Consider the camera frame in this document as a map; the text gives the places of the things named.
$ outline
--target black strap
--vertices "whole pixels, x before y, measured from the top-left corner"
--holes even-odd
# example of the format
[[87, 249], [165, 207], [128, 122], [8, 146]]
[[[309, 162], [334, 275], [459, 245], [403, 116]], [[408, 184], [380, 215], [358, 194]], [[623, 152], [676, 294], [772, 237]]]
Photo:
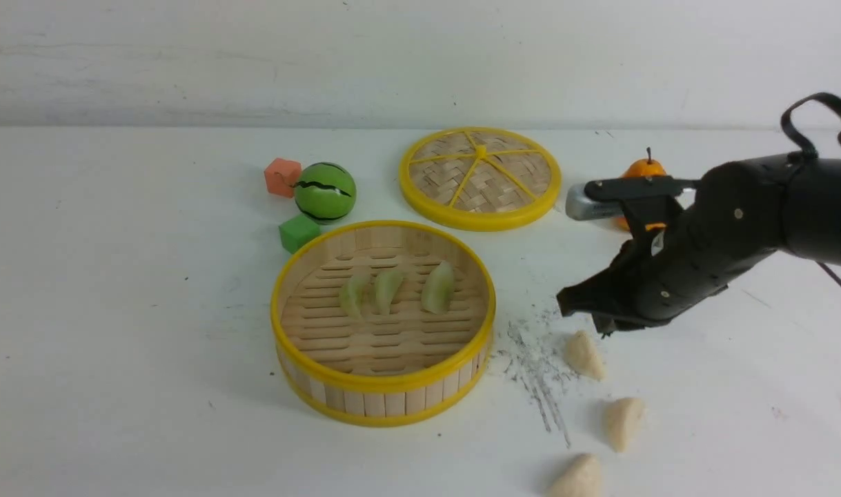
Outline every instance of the black strap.
[[[791, 139], [791, 141], [795, 142], [798, 147], [801, 148], [801, 155], [804, 155], [805, 158], [817, 158], [818, 151], [815, 150], [815, 145], [809, 141], [809, 138], [802, 135], [801, 132], [793, 125], [791, 122], [791, 113], [792, 110], [800, 107], [802, 104], [807, 103], [808, 101], [818, 101], [818, 103], [823, 104], [828, 109], [831, 110], [832, 113], [837, 114], [837, 117], [840, 117], [841, 120], [841, 98], [837, 97], [837, 95], [832, 95], [830, 93], [817, 93], [814, 95], [809, 95], [809, 97], [804, 98], [804, 100], [798, 101], [796, 104], [789, 107], [788, 110], [782, 114], [782, 132]], [[840, 144], [841, 147], [841, 130], [837, 133], [837, 142]]]

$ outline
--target bamboo steamer lid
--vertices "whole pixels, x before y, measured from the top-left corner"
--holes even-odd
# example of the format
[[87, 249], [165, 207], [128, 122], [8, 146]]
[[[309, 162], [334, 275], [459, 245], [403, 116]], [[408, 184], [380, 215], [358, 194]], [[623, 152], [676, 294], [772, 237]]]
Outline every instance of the bamboo steamer lid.
[[402, 195], [444, 226], [502, 231], [538, 220], [558, 198], [562, 174], [539, 144], [502, 129], [462, 127], [414, 144], [399, 169]]

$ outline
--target foam block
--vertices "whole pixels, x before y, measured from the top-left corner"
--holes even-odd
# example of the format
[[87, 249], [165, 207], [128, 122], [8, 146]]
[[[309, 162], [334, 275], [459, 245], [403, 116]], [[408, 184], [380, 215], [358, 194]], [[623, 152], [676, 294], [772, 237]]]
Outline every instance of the foam block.
[[297, 252], [297, 249], [319, 236], [320, 233], [322, 230], [319, 229], [319, 225], [304, 214], [299, 214], [279, 224], [279, 240], [290, 254]]
[[301, 163], [276, 157], [264, 170], [266, 191], [273, 195], [292, 198], [295, 196], [294, 185], [301, 175]]

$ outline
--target bamboo steamer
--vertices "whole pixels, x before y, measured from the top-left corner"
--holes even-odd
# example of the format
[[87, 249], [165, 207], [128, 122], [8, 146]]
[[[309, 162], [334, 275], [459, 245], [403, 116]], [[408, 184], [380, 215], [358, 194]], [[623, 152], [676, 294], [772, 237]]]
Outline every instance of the bamboo steamer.
[[[426, 276], [454, 266], [451, 309], [420, 308]], [[338, 293], [354, 271], [398, 267], [405, 280], [390, 315], [366, 296], [363, 318], [348, 318]], [[490, 355], [493, 281], [467, 245], [404, 221], [350, 224], [313, 240], [276, 280], [270, 315], [288, 383], [313, 409], [367, 427], [395, 427], [443, 412], [481, 378]]]
[[446, 129], [418, 141], [399, 166], [411, 207], [444, 226], [500, 231], [524, 226], [555, 204], [562, 173], [532, 139], [503, 129]]

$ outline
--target orange cube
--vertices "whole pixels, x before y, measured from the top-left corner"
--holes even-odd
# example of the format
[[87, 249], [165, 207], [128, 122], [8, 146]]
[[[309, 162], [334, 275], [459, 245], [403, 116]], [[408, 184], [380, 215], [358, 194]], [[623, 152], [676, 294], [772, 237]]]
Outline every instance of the orange cube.
[[266, 191], [273, 195], [292, 198], [295, 196], [295, 189], [292, 185], [297, 183], [300, 175], [301, 163], [276, 157], [270, 163], [270, 166], [267, 166], [264, 170]]

